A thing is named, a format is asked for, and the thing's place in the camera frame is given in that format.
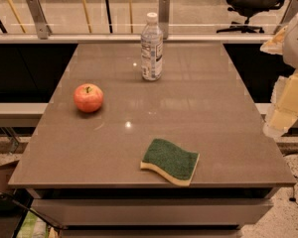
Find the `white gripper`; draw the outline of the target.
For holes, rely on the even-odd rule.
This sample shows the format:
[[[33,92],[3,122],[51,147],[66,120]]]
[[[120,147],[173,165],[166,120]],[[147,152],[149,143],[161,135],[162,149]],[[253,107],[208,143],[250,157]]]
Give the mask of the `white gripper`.
[[[289,77],[278,77],[265,116],[263,133],[267,137],[278,138],[298,120],[298,13],[260,50],[270,55],[283,55],[284,62],[296,68]]]

